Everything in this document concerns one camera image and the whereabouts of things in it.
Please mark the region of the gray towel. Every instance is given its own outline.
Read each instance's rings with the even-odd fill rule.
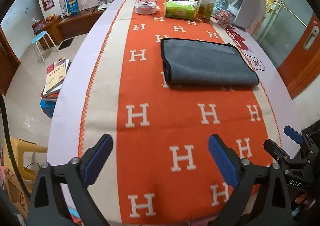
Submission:
[[[259,83],[257,74],[231,44],[163,38],[161,55],[167,84],[253,86]]]

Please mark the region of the orange table runner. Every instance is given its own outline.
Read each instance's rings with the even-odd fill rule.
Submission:
[[[219,134],[241,158],[272,162],[263,142],[276,125],[261,84],[170,88],[165,83],[161,38],[224,43],[219,26],[165,18],[165,1],[157,0],[158,11],[149,16],[133,12],[135,0],[124,2],[87,90],[79,156],[99,133],[113,136],[112,155],[89,191],[103,215],[116,222],[172,223],[218,213],[232,188],[209,153],[211,134]]]

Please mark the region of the yellow stool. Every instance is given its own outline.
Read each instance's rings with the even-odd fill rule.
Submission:
[[[23,154],[24,152],[36,152],[46,153],[48,148],[38,146],[36,143],[25,141],[10,137],[14,159],[17,162],[17,166],[22,178],[35,181],[36,174],[33,170],[23,167]],[[8,148],[6,141],[4,140],[4,166],[14,173],[11,160],[9,158]]]

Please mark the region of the stool leg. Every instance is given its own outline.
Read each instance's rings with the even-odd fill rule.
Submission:
[[[45,64],[45,61],[44,61],[43,56],[42,56],[42,53],[41,53],[41,51],[40,51],[40,49],[39,49],[39,46],[38,46],[38,42],[36,42],[36,46],[37,46],[37,48],[38,48],[38,50],[39,50],[39,53],[40,53],[40,55],[41,55],[41,58],[42,58],[44,64]]]
[[[36,53],[36,56],[38,57],[39,62],[41,62],[41,60],[40,60],[40,58],[39,58],[39,56],[38,56],[38,54],[37,54],[36,47],[35,47],[34,44],[33,44],[33,49],[35,50],[35,53]]]
[[[45,41],[45,44],[47,45],[47,47],[50,49],[50,51],[51,51],[51,47],[48,45],[48,42],[47,42],[47,40],[43,37],[43,40]]]
[[[51,40],[51,42],[53,43],[54,47],[57,49],[57,51],[59,51],[59,49],[57,48],[56,44],[54,43],[54,41],[51,39],[51,36],[49,35],[49,33],[47,33],[47,36],[49,37],[49,39]]]

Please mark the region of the metal bolt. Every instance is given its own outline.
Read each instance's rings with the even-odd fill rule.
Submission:
[[[277,164],[277,163],[272,163],[272,167],[273,167],[274,169],[280,169],[280,166],[279,166],[279,164]]]
[[[79,163],[79,161],[80,161],[80,158],[74,157],[73,159],[70,160],[70,163],[75,165],[75,164]]]
[[[250,160],[247,159],[247,158],[241,159],[241,163],[242,163],[243,165],[250,165],[250,164],[251,164]]]
[[[49,163],[48,162],[44,162],[42,163],[41,167],[42,168],[47,168],[49,166]]]

